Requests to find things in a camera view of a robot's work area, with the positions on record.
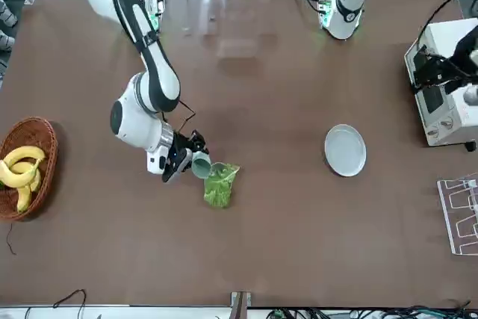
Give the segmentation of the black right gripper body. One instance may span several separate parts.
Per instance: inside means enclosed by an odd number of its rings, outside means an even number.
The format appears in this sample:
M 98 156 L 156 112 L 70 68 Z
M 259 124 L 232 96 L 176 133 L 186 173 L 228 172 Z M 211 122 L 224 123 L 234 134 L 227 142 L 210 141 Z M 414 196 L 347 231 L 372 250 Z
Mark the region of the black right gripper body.
M 190 139 L 174 132 L 173 144 L 167 156 L 166 174 L 183 173 L 190 168 L 192 154 Z

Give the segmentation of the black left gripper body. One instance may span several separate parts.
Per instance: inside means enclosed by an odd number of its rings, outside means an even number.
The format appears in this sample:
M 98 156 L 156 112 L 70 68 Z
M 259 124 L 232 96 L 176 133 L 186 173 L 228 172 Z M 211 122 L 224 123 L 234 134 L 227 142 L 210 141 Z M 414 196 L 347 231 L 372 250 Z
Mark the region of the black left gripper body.
M 427 87 L 443 87 L 445 91 L 455 91 L 465 86 L 466 76 L 451 61 L 441 55 L 431 55 L 429 59 Z

